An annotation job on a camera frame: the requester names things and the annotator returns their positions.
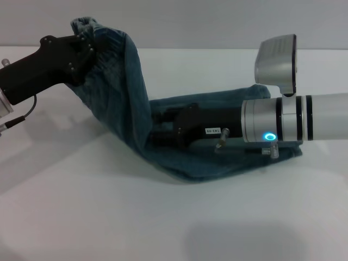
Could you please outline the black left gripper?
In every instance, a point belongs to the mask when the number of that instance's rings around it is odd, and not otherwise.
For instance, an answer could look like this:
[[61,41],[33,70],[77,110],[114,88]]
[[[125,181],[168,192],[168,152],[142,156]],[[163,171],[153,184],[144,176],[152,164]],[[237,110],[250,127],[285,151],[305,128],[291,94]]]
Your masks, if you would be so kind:
[[56,85],[79,86],[96,60],[96,47],[82,35],[40,40],[33,54],[1,69],[1,90],[11,105]]

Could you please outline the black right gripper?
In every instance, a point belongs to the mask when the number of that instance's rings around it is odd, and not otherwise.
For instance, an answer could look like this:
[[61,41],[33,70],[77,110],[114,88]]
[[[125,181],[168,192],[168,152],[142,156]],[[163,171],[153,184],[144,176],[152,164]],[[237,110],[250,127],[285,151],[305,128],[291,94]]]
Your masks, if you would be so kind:
[[173,122],[173,131],[150,133],[153,145],[176,145],[187,148],[201,139],[217,139],[222,131],[229,130],[229,138],[241,138],[241,108],[203,109],[192,104],[178,113],[178,108],[168,108],[154,113],[154,123]]

